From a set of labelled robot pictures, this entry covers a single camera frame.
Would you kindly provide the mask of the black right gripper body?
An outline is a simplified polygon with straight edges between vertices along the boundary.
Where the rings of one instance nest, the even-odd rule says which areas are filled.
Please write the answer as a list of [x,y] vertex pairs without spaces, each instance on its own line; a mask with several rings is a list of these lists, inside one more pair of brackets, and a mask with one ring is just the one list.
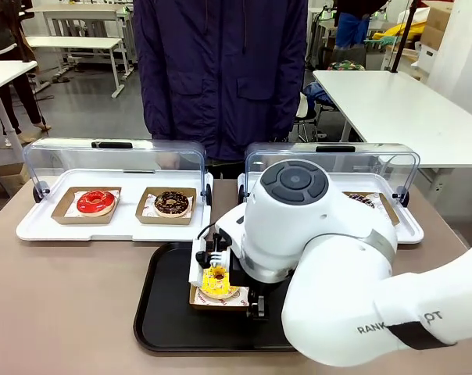
[[248,292],[256,292],[256,282],[243,268],[245,255],[236,255],[230,242],[222,235],[214,234],[202,252],[202,269],[208,270],[210,276],[229,287],[247,288]]

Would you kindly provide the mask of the person's right hand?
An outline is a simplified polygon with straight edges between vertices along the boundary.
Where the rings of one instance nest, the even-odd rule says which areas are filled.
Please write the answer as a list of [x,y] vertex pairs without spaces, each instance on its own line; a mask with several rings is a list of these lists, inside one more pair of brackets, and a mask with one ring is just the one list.
[[178,170],[180,156],[176,153],[162,152],[157,155],[156,162],[162,170]]

